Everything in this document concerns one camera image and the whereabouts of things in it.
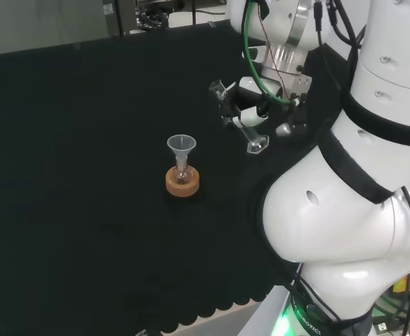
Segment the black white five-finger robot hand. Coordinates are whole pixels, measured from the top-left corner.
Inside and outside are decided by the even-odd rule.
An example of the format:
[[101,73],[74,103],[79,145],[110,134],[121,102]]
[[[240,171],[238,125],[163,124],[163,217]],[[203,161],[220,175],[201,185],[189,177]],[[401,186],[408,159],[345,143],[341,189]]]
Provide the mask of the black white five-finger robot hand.
[[306,103],[311,81],[308,76],[295,77],[292,92],[288,93],[278,82],[262,80],[278,97],[292,100],[295,105],[291,106],[269,101],[250,76],[243,77],[218,95],[222,117],[226,124],[238,128],[256,127],[267,120],[277,120],[280,122],[276,128],[278,137],[303,137],[309,128]]

